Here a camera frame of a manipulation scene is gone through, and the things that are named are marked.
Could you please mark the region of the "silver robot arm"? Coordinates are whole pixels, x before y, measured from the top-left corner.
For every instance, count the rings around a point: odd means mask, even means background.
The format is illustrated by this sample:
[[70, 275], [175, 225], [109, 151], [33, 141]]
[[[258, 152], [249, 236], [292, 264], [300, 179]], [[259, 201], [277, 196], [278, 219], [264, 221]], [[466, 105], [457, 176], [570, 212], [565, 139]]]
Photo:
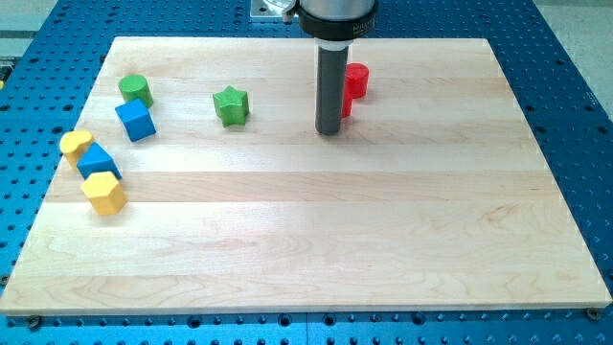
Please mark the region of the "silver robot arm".
[[297, 16], [303, 32], [327, 51], [340, 52], [375, 27], [377, 0], [291, 0], [284, 23]]

